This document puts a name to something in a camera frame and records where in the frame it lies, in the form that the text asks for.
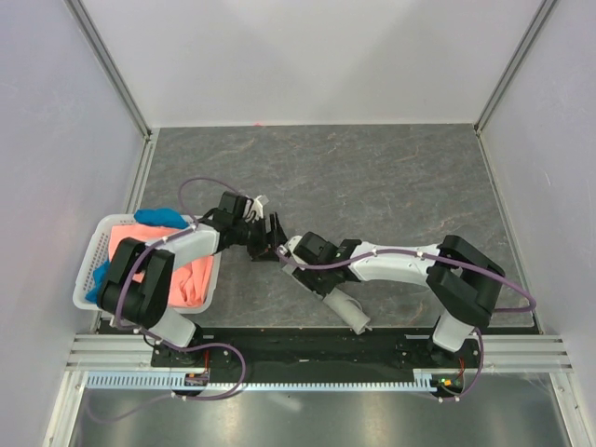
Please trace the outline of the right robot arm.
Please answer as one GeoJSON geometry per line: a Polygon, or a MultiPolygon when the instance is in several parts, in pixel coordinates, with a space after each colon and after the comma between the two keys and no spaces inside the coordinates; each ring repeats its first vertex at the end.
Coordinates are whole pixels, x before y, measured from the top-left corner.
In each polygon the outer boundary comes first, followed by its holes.
{"type": "Polygon", "coordinates": [[[467,337],[488,325],[505,271],[461,237],[449,235],[440,244],[422,247],[379,246],[346,239],[336,246],[308,232],[287,243],[284,267],[296,281],[315,293],[352,331],[360,335],[371,319],[349,295],[346,282],[392,281],[413,284],[434,293],[444,307],[431,339],[428,359],[448,366],[460,355],[467,337]]]}

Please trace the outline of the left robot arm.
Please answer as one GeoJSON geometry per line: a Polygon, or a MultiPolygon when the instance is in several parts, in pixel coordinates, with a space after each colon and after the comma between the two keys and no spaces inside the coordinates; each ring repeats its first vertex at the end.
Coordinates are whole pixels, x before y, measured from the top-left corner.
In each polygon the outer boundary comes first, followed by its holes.
{"type": "Polygon", "coordinates": [[[117,328],[138,330],[171,349],[182,365],[197,365],[205,352],[202,330],[169,304],[174,272],[235,246],[253,261],[275,261],[275,250],[288,238],[264,203],[264,196],[225,192],[217,207],[174,233],[122,238],[99,282],[98,308],[114,317],[117,328]]]}

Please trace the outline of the grey cloth napkin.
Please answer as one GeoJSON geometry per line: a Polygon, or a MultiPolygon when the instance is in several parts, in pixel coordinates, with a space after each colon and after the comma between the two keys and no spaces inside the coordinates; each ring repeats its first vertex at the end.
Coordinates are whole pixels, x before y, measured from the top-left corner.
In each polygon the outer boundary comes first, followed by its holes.
{"type": "Polygon", "coordinates": [[[361,335],[371,329],[371,319],[364,313],[359,302],[337,287],[325,298],[320,298],[318,295],[317,297],[356,335],[361,335]]]}

